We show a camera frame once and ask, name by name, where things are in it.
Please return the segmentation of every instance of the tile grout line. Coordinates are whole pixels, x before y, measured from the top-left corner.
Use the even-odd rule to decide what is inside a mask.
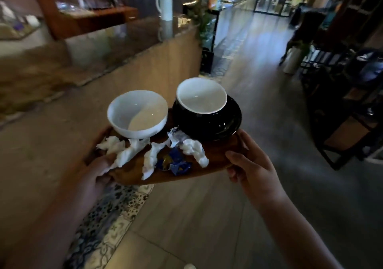
[[[159,245],[157,245],[157,244],[153,243],[152,241],[146,239],[145,237],[141,236],[139,233],[137,233],[137,232],[135,232],[135,231],[132,231],[132,230],[128,230],[128,231],[131,231],[132,233],[136,234],[136,235],[137,235],[138,237],[140,237],[140,238],[143,238],[145,241],[149,242],[150,244],[156,246],[157,248],[160,248],[161,250],[165,251],[166,253],[172,255],[173,257],[176,257],[178,260],[184,262],[185,265],[188,264],[187,262],[185,262],[184,260],[182,260],[180,257],[175,256],[173,253],[171,253],[171,252],[165,250],[164,248],[160,247]]]
[[[237,247],[238,247],[239,232],[241,231],[242,218],[243,218],[243,212],[244,212],[244,210],[245,210],[245,205],[246,205],[246,201],[245,201],[245,203],[243,204],[242,212],[241,212],[241,219],[239,220],[238,233],[237,233],[237,240],[236,240],[236,245],[235,245],[235,247],[234,247],[234,257],[233,257],[233,262],[232,262],[232,265],[231,265],[231,269],[234,269],[234,263],[235,263],[235,261],[236,261],[236,254],[237,254]]]

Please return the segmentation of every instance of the person's right hand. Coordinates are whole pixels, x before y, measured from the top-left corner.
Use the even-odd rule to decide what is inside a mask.
[[[270,158],[242,129],[237,131],[244,153],[227,151],[233,164],[227,169],[232,182],[240,182],[252,205],[259,211],[288,199]]]

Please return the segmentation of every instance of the white pitcher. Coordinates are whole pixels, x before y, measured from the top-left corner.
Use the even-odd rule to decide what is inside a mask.
[[[161,20],[173,20],[173,0],[156,0],[156,7],[160,12]]]

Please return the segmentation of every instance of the bowl rim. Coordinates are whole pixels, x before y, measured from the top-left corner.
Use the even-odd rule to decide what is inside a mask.
[[[202,80],[202,81],[213,82],[213,84],[215,84],[215,85],[218,86],[221,90],[223,90],[223,92],[225,93],[225,102],[224,102],[224,104],[223,104],[220,108],[218,108],[218,109],[216,109],[216,110],[214,110],[214,111],[211,111],[211,112],[197,112],[197,111],[195,111],[195,110],[193,110],[193,109],[187,107],[187,106],[181,101],[181,99],[180,99],[180,97],[179,97],[179,92],[180,92],[180,86],[181,86],[181,84],[183,84],[184,82],[191,81],[191,80],[196,80],[196,79],[197,79],[197,80]],[[178,85],[178,87],[177,87],[177,91],[176,91],[175,94],[176,94],[176,99],[177,99],[177,101],[180,103],[181,106],[183,106],[183,107],[184,107],[185,109],[187,109],[188,111],[191,111],[191,112],[193,112],[193,113],[200,114],[200,115],[214,114],[214,113],[220,111],[221,109],[223,109],[223,108],[225,107],[226,103],[227,103],[227,92],[226,92],[226,90],[223,88],[223,86],[220,85],[219,83],[213,81],[213,80],[210,80],[210,79],[207,79],[207,78],[202,78],[202,77],[191,77],[191,78],[185,79],[183,82],[181,82],[181,83]]]
[[[155,93],[156,95],[158,95],[160,98],[159,100],[160,101],[164,101],[164,103],[166,104],[166,107],[167,107],[167,111],[169,111],[169,108],[168,108],[168,104],[167,104],[167,101],[165,100],[165,98],[160,95],[159,93],[156,93],[156,92],[153,92],[152,90],[131,90],[131,91],[128,91],[128,92],[125,92],[125,93],[122,93],[120,94],[119,96],[117,96],[108,106],[108,110],[107,110],[107,118],[108,118],[108,121],[109,123],[113,126],[113,127],[116,127],[118,129],[121,129],[123,131],[127,131],[129,133],[142,133],[142,132],[148,132],[149,130],[153,129],[154,127],[156,127],[158,124],[160,124],[167,116],[168,116],[168,112],[166,112],[165,116],[157,123],[155,124],[154,126],[151,126],[150,128],[147,128],[147,129],[144,129],[144,130],[136,130],[136,131],[132,131],[132,130],[128,130],[128,129],[125,129],[125,128],[122,128],[118,125],[116,125],[112,120],[111,120],[111,117],[110,117],[110,109],[111,109],[111,106],[112,104],[119,98],[119,97],[122,97],[123,95],[126,95],[130,92],[151,92],[151,93]]]

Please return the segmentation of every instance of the person's shoe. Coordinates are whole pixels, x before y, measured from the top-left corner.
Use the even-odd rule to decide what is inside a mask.
[[[186,264],[184,269],[197,269],[193,264]]]

